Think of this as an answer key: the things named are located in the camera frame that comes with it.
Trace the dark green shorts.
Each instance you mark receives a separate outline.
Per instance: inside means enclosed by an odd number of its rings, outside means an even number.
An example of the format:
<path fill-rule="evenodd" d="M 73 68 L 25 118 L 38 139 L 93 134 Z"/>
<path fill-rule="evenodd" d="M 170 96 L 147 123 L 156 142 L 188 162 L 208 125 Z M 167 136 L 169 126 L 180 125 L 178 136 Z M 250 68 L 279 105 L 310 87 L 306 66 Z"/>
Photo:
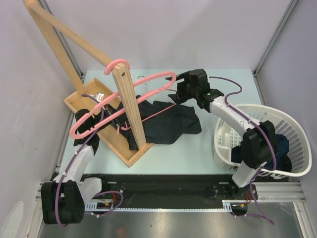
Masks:
<path fill-rule="evenodd" d="M 138 107 L 140 114 L 143 110 L 160 111 L 171 105 L 171 102 L 148 101 L 141 102 Z M 176 104 L 171 109 L 142 123 L 147 143 L 173 144 L 183 134 L 199 134 L 202 132 L 200 120 L 194 107 Z"/>

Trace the navy blue shorts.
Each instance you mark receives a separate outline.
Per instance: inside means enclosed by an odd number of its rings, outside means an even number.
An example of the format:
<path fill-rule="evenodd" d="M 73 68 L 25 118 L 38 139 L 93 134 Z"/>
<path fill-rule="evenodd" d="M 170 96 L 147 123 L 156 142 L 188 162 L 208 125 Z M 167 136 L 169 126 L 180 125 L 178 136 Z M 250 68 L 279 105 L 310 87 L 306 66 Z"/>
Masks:
<path fill-rule="evenodd" d="M 278 142 L 278 153 L 275 155 L 276 169 L 279 171 L 291 172 L 292 163 L 288 156 L 289 140 L 282 134 L 277 134 L 276 138 Z M 240 151 L 240 146 L 235 146 L 231 149 L 231 162 L 239 164 L 242 162 Z"/>

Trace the wooden rack post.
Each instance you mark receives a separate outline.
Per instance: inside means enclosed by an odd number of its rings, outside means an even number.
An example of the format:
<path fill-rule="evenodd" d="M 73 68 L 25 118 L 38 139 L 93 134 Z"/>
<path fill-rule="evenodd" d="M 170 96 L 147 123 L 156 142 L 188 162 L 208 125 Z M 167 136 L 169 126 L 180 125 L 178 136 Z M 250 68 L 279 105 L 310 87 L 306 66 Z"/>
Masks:
<path fill-rule="evenodd" d="M 27 0 L 26 5 L 36 14 L 36 16 L 40 17 L 49 25 L 60 31 L 103 66 L 108 66 L 112 62 L 112 59 L 109 56 L 104 54 L 82 36 L 74 32 L 71 28 L 66 26 L 56 17 L 48 13 L 48 11 L 44 10 L 37 0 Z M 144 129 L 141 123 L 141 116 L 136 101 L 130 69 L 127 63 L 119 63 L 114 66 L 111 72 L 116 83 L 120 98 L 122 100 L 124 109 L 126 110 L 126 115 L 131 125 L 133 136 L 138 149 L 142 149 L 147 143 L 145 139 Z"/>

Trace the pink hanger with green shorts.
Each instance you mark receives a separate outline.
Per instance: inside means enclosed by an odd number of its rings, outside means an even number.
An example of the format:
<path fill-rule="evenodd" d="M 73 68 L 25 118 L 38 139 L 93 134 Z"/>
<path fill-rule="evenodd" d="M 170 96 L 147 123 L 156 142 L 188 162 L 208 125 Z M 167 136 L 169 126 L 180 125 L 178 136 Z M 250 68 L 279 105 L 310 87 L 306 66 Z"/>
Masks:
<path fill-rule="evenodd" d="M 163 113 L 163 112 L 165 112 L 165 111 L 167 111 L 168 109 L 171 109 L 172 107 L 174 107 L 176 104 L 171 104 L 171 105 L 169 105 L 168 107 L 166 107 L 166 108 L 164 108 L 164 109 L 161 109 L 160 111 L 158 111 L 158 110 L 154 110 L 154 108 L 152 107 L 152 113 L 150 114 L 150 110 L 143 110 L 143 115 L 142 114 L 140 114 L 141 115 L 141 122 L 145 122 L 145 121 L 147 121 L 147 120 L 149 120 L 149 119 L 151 119 L 151 118 L 153 118 L 153 117 L 155 117 L 155 116 L 157 116 L 157 115 L 159 115 L 159 114 L 161 114 L 161 113 Z M 121 126 L 121 125 L 118 125 L 117 126 L 117 128 L 116 128 L 116 133 L 117 134 L 119 134 L 119 132 L 120 132 L 120 130 L 123 130 L 123 131 L 128 131 L 128 130 L 130 130 L 131 129 L 131 126 L 129 126 L 128 124 L 127 124 L 127 121 L 125 121 L 124 122 L 124 126 Z"/>

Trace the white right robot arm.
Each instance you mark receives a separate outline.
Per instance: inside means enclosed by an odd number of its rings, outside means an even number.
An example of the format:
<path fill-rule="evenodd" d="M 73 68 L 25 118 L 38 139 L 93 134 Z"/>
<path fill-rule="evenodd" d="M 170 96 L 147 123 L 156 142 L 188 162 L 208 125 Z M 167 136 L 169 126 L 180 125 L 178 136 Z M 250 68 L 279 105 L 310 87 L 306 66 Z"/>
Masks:
<path fill-rule="evenodd" d="M 277 140 L 273 123 L 256 120 L 231 104 L 229 95 L 211 88 L 209 76 L 203 69 L 190 70 L 166 79 L 177 84 L 175 94 L 170 95 L 176 104 L 194 99 L 201 109 L 222 119 L 242 137 L 242 162 L 232 176 L 234 183 L 228 187 L 232 198 L 240 199 L 246 194 L 245 186 L 256 178 L 267 162 L 272 161 L 272 168 L 276 168 Z"/>

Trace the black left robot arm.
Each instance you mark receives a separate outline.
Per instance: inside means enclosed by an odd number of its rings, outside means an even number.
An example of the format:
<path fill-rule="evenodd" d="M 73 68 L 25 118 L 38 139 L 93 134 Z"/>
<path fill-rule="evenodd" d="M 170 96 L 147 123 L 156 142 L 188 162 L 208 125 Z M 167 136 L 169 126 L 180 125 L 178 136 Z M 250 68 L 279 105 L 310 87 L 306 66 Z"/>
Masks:
<path fill-rule="evenodd" d="M 123 203 L 123 193 L 109 190 L 109 185 L 101 178 L 87 178 L 81 182 L 83 173 L 95 156 L 100 138 L 96 131 L 82 139 L 74 140 L 73 156 L 63 172 L 41 187 L 42 214 L 47 225 L 78 224 L 82 222 L 85 207 L 94 197 L 104 198 L 108 194 L 113 199 L 119 198 L 117 205 L 109 212 L 119 208 Z"/>

